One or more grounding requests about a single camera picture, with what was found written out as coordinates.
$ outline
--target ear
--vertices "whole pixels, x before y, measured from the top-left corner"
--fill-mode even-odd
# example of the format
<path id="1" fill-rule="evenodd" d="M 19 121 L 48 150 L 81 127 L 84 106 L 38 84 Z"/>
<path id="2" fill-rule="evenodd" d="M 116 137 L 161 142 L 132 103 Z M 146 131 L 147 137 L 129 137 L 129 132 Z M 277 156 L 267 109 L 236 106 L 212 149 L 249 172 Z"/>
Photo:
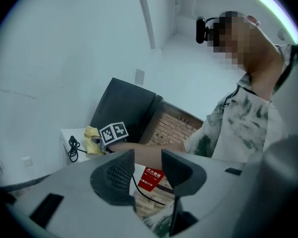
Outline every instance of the ear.
<path id="1" fill-rule="evenodd" d="M 251 21 L 252 23 L 254 23 L 256 26 L 259 26 L 260 25 L 260 22 L 255 18 L 255 17 L 253 17 L 253 16 L 247 16 L 247 19 L 249 20 L 249 21 Z"/>

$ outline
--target yellow cloth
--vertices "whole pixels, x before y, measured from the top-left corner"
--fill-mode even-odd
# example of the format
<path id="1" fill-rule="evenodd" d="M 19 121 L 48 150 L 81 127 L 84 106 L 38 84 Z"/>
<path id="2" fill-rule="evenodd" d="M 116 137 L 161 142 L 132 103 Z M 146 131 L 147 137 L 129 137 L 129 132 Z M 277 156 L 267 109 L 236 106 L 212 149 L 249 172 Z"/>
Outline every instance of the yellow cloth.
<path id="1" fill-rule="evenodd" d="M 101 139 L 97 128 L 87 126 L 84 131 L 84 141 L 89 154 L 104 154 L 99 145 L 92 141 L 92 138 Z"/>

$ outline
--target shirt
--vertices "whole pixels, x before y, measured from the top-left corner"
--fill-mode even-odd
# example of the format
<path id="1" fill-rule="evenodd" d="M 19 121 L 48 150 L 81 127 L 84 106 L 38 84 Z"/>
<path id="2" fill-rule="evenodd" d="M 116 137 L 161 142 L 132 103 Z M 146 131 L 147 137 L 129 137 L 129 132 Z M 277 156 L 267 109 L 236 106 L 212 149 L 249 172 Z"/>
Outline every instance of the shirt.
<path id="1" fill-rule="evenodd" d="M 284 65 L 274 92 L 298 60 L 298 46 L 278 48 Z M 272 102 L 259 97 L 245 74 L 233 93 L 220 100 L 203 126 L 184 142 L 188 153 L 225 161 L 246 162 L 252 153 L 264 151 L 288 136 Z"/>

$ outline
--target white table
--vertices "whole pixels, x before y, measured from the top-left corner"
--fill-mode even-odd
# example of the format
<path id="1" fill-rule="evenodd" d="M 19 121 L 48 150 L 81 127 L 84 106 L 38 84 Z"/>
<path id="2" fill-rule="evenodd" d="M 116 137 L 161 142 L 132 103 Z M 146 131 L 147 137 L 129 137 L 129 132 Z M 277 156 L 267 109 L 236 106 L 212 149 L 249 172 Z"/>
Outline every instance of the white table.
<path id="1" fill-rule="evenodd" d="M 99 158 L 101 155 L 97 154 L 87 154 L 81 151 L 78 151 L 78 160 L 75 163 L 70 162 L 68 157 L 68 152 L 70 151 L 71 147 L 68 143 L 71 136 L 74 136 L 75 139 L 81 144 L 79 149 L 86 151 L 84 144 L 84 131 L 85 128 L 82 129 L 62 129 L 60 132 L 59 137 L 59 166 L 60 168 L 64 168 L 70 164 L 75 164 L 77 162 L 87 161 L 93 158 Z M 134 178 L 136 183 L 138 184 L 140 181 L 141 176 L 143 175 L 143 172 L 145 171 L 145 166 L 135 164 L 135 172 L 134 172 Z M 129 194 L 134 194 L 136 187 L 134 185 L 133 180 L 130 181 L 130 187 L 129 187 Z"/>

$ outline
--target brick wallpaper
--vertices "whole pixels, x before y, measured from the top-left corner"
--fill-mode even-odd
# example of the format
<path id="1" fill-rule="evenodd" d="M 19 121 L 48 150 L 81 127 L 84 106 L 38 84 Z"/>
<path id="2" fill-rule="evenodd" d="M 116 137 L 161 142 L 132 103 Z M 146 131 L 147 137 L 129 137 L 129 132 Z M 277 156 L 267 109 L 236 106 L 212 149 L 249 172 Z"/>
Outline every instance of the brick wallpaper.
<path id="1" fill-rule="evenodd" d="M 203 122 L 190 114 L 164 103 L 158 125 L 155 127 L 149 144 L 161 145 L 180 143 L 201 128 Z"/>

